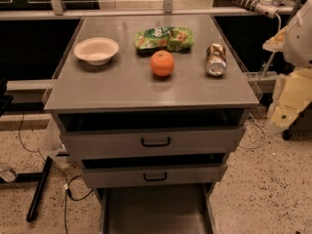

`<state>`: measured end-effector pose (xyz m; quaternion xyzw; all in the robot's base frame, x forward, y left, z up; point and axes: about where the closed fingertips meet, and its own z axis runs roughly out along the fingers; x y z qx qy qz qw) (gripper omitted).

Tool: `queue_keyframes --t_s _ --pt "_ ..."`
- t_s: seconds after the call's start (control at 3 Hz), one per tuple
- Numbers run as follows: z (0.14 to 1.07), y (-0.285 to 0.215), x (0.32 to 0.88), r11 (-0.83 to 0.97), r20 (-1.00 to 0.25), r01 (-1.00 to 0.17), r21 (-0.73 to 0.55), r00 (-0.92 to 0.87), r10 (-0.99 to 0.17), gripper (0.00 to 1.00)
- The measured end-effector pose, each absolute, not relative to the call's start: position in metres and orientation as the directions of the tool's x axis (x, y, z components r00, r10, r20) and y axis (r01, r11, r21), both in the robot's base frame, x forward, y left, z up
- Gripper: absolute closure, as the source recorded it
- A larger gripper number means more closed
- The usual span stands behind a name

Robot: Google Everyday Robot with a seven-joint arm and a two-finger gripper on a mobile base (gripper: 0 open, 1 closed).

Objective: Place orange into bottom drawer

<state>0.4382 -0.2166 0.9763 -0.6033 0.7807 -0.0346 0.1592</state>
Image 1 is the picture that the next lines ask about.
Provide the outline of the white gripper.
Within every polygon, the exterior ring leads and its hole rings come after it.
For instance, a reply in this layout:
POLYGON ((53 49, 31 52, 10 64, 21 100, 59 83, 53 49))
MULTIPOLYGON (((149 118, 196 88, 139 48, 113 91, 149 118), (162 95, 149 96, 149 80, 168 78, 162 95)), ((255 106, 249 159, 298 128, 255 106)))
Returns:
POLYGON ((312 102, 312 0, 307 0, 289 24, 266 40, 262 49, 282 52, 286 62, 296 67, 281 74, 273 90, 267 112, 266 130, 279 134, 287 130, 312 102))

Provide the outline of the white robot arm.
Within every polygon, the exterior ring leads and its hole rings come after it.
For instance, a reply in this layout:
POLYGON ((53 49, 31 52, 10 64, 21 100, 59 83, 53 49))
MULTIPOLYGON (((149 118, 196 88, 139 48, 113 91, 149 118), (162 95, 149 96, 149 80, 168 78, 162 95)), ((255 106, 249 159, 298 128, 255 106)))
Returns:
POLYGON ((293 72, 277 81, 266 128, 278 134, 287 130, 312 102, 312 0, 307 0, 289 23, 262 48, 281 52, 294 66, 293 72))

